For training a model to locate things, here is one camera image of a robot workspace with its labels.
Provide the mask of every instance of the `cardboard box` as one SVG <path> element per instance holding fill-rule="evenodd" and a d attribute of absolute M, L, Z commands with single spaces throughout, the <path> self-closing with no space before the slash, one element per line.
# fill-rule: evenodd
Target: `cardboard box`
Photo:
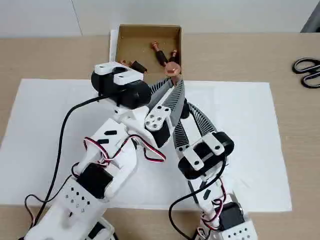
<path fill-rule="evenodd" d="M 115 60 L 125 60 L 127 63 L 138 61 L 147 68 L 144 81 L 148 84 L 155 83 L 164 78 L 165 74 L 151 43 L 157 41 L 167 59 L 170 58 L 172 50 L 177 49 L 181 65 L 181 32 L 181 27 L 177 25 L 122 24 L 119 27 Z"/>

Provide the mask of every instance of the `scissors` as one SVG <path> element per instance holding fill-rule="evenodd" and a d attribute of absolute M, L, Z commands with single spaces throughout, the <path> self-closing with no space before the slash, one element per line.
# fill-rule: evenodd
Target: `scissors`
<path fill-rule="evenodd" d="M 308 66 L 305 68 L 298 68 L 298 65 L 301 63 L 311 63 L 312 66 Z M 314 79 L 316 77 L 320 77 L 320 60 L 311 57 L 304 57 L 300 58 L 295 61 L 292 65 L 292 71 L 295 74 L 305 74 L 309 73 L 308 75 L 301 78 L 301 84 L 308 89 L 318 89 L 320 88 L 320 83 L 318 84 L 310 84 L 308 81 L 310 79 Z"/>

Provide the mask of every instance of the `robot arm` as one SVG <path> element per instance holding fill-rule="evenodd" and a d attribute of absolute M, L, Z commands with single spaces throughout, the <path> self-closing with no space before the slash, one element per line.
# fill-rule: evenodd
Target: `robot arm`
<path fill-rule="evenodd" d="M 213 230 L 212 237 L 228 239 L 229 231 L 252 224 L 243 213 L 237 215 L 240 221 L 229 223 L 230 216 L 233 218 L 241 208 L 229 198 L 221 200 L 222 181 L 201 190 L 224 168 L 234 145 L 224 132 L 217 132 L 197 107 L 187 102 L 181 77 L 167 77 L 148 86 L 142 73 L 108 62 L 95 66 L 91 83 L 98 95 L 110 96 L 100 104 L 111 110 L 113 116 L 93 136 L 84 139 L 86 154 L 75 165 L 74 176 L 67 180 L 25 240 L 114 239 L 115 230 L 103 214 L 109 200 L 136 169 L 141 158 L 137 156 L 137 145 L 143 147 L 147 160 L 163 162 L 166 156 L 162 148 L 171 136 L 179 157 L 178 168 L 191 191 L 198 191 L 194 199 L 204 212 L 200 224 L 203 235 L 210 237 L 209 230 Z M 190 117 L 190 113 L 201 135 L 193 145 L 180 121 Z M 254 231 L 253 224 L 245 226 Z"/>

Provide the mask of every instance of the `table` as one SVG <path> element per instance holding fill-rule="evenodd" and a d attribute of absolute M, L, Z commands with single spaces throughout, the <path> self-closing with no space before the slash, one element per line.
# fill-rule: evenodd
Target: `table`
<path fill-rule="evenodd" d="M 320 58 L 319 43 L 317 33 L 208 33 L 182 38 L 185 80 L 270 82 L 293 212 L 250 214 L 260 240 L 320 238 L 320 91 L 302 87 L 300 76 L 291 72 L 297 58 Z M 1 139 L 21 78 L 89 78 L 93 66 L 107 62 L 108 56 L 108 36 L 0 39 Z M 179 211 L 173 216 L 193 234 L 198 213 Z M 182 239 L 171 227 L 167 211 L 109 209 L 105 217 L 119 239 Z M 0 240 L 23 236 L 29 223 L 23 206 L 0 206 Z"/>

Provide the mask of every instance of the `white bracket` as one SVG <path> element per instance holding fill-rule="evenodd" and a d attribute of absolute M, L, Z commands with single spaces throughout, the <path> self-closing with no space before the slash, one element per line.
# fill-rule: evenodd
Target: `white bracket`
<path fill-rule="evenodd" d="M 170 108 L 162 105 L 155 106 L 145 118 L 145 127 L 151 132 L 159 131 L 170 114 Z"/>

